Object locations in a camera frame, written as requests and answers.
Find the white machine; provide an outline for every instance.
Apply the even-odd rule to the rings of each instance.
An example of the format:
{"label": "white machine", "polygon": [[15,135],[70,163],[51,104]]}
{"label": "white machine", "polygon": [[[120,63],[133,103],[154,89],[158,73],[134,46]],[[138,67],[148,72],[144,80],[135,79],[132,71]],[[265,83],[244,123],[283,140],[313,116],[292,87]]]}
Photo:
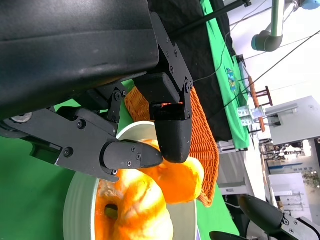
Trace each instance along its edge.
{"label": "white machine", "polygon": [[320,137],[320,104],[304,97],[265,110],[274,145]]}

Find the white bowl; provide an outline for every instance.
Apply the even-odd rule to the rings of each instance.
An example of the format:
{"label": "white bowl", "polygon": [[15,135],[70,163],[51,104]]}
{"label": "white bowl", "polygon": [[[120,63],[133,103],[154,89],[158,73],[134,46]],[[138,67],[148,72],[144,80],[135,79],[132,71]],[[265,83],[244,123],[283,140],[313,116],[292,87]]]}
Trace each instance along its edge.
{"label": "white bowl", "polygon": [[[156,140],[155,125],[135,122],[118,135],[119,140]],[[95,209],[99,179],[77,172],[70,184],[63,211],[64,240],[96,240]],[[167,205],[173,223],[174,240],[195,240],[197,237],[196,201]]]}

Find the bolt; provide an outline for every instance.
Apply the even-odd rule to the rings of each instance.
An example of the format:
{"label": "bolt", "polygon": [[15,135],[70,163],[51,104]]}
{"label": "bolt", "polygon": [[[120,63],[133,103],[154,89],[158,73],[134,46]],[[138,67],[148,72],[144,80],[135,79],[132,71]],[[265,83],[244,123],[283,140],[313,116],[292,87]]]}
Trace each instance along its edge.
{"label": "bolt", "polygon": [[74,150],[71,147],[67,147],[63,150],[63,156],[70,158],[74,154]]}
{"label": "bolt", "polygon": [[190,93],[190,90],[191,90],[190,84],[189,84],[189,83],[186,83],[186,84],[185,84],[185,91],[186,91],[187,93]]}
{"label": "bolt", "polygon": [[30,119],[32,118],[32,112],[20,115],[20,116],[14,116],[11,118],[12,121],[16,122],[16,123],[26,123],[28,122]]}
{"label": "bolt", "polygon": [[116,100],[117,102],[119,102],[120,99],[121,99],[121,94],[120,94],[120,92],[116,92],[115,95],[114,95],[114,98],[115,98],[115,100]]}
{"label": "bolt", "polygon": [[84,129],[87,126],[87,123],[85,120],[80,120],[76,123],[76,126],[78,127],[78,129]]}
{"label": "bolt", "polygon": [[284,225],[287,225],[287,226],[289,225],[289,221],[287,219],[284,219],[283,223],[284,223]]}

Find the black cloth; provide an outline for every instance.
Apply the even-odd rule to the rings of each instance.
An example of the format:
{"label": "black cloth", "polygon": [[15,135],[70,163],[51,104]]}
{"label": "black cloth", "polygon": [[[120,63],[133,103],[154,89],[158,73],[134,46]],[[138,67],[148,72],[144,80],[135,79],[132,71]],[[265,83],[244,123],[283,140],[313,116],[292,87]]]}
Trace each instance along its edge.
{"label": "black cloth", "polygon": [[[214,12],[225,7],[223,0],[210,0],[210,3]],[[225,40],[225,44],[227,49],[229,50],[230,56],[231,57],[235,56],[236,52],[233,48],[234,43],[230,34],[230,21],[229,21],[228,14],[225,13],[225,14],[222,14],[220,17],[217,17],[216,22],[218,23],[222,37]]]}
{"label": "black cloth", "polygon": [[[151,12],[156,12],[168,33],[204,16],[199,0],[148,0]],[[206,24],[174,40],[183,55],[194,81],[216,70]],[[232,139],[217,76],[194,83],[203,111],[216,141]]]}

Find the wicker basket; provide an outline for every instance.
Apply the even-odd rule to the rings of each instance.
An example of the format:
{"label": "wicker basket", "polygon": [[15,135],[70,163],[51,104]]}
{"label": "wicker basket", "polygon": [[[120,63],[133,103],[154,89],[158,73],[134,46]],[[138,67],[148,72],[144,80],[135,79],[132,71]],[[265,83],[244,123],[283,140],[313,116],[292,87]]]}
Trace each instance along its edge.
{"label": "wicker basket", "polygon": [[[126,96],[125,106],[135,122],[150,121],[149,104],[136,87]],[[198,159],[204,168],[202,192],[198,200],[205,207],[210,207],[213,203],[218,179],[219,151],[194,87],[191,91],[191,107],[190,156]]]}

